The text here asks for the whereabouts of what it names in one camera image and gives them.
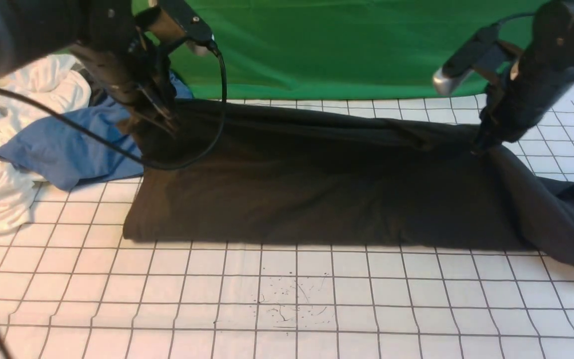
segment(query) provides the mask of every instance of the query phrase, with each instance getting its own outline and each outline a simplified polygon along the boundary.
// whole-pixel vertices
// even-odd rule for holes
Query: folded black garment
[[[216,131],[219,105],[180,102],[187,139],[134,134],[181,161]],[[574,266],[574,182],[538,178],[503,146],[470,153],[474,125],[228,105],[214,152],[146,170],[124,225],[136,241],[539,249]]]

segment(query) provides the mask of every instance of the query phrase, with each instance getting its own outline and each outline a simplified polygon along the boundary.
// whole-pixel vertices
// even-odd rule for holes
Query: white grid mat
[[[483,96],[247,101],[478,123]],[[509,145],[574,181],[574,89]],[[0,331],[18,359],[574,359],[574,269],[540,253],[134,244],[141,179],[63,193],[0,235]]]

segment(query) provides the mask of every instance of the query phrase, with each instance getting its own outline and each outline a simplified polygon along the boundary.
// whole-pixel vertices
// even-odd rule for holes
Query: pile of clothes
[[[189,89],[170,75],[178,98]],[[141,156],[131,136],[114,126],[129,116],[75,57],[50,55],[0,80],[0,88],[25,95],[64,114],[115,145]],[[0,232],[32,220],[35,182],[63,191],[80,184],[136,177],[141,165],[112,152],[46,113],[0,96]]]

